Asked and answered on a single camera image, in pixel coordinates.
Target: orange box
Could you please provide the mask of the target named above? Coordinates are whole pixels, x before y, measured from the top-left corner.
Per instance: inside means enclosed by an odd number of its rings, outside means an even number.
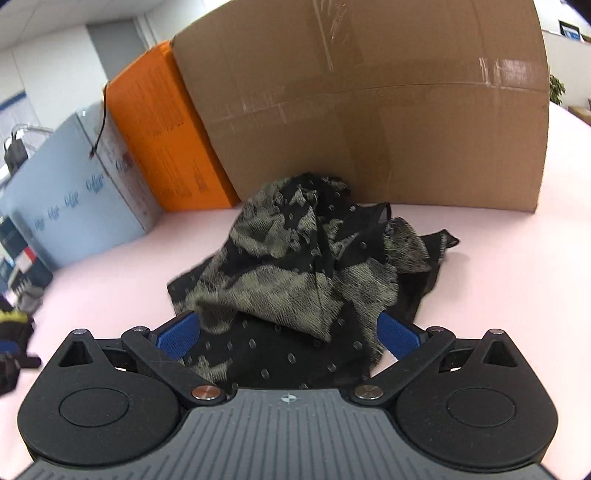
[[[170,42],[113,80],[106,103],[139,169],[167,212],[239,202],[185,88]]]

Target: glove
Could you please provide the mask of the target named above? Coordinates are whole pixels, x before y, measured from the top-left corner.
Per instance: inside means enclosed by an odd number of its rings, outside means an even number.
[[[39,357],[27,355],[34,323],[0,296],[0,396],[16,388],[21,369],[41,366]]]

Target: light blue box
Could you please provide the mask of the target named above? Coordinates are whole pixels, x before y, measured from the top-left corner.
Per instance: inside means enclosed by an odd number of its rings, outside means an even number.
[[[97,103],[69,117],[25,162],[0,198],[8,215],[52,269],[131,242],[162,209],[110,115]]]

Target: brown cardboard box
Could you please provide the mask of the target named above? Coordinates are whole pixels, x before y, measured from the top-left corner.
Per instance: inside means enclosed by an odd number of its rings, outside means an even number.
[[[232,0],[173,53],[243,200],[312,171],[359,202],[536,208],[549,86],[532,0]]]

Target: pink table surface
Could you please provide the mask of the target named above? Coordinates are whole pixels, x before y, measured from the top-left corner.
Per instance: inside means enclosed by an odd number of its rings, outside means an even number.
[[[544,458],[562,480],[591,471],[591,128],[551,105],[550,139],[535,215],[456,207],[394,206],[419,233],[447,228],[449,252],[417,316],[463,338],[507,330],[550,393],[560,419]],[[47,362],[74,328],[118,337],[173,316],[166,284],[224,242],[238,210],[167,215],[145,238],[57,273],[30,351]],[[386,356],[382,366],[393,360]],[[0,477],[30,463],[17,411],[37,372],[0,398]]]

